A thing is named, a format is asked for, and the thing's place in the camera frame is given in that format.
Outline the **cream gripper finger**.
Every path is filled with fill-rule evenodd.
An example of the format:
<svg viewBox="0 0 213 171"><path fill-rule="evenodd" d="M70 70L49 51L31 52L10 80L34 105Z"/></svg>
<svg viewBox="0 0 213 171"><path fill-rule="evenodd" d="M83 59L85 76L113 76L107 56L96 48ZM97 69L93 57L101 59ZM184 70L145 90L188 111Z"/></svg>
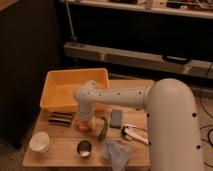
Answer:
<svg viewBox="0 0 213 171"><path fill-rule="evenodd" d="M91 129L95 129L96 127L96 117L92 117L89 121L88 121L88 125Z"/></svg>

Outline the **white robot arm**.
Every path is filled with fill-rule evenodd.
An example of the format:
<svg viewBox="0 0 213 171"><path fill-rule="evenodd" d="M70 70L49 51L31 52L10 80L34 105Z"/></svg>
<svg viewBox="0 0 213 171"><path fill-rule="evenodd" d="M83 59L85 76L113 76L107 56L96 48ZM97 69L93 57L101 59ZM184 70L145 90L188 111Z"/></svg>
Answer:
<svg viewBox="0 0 213 171"><path fill-rule="evenodd" d="M99 89L89 80L74 98L84 120L96 103L145 110L151 171L205 171L196 102L185 83L162 79L148 87Z"/></svg>

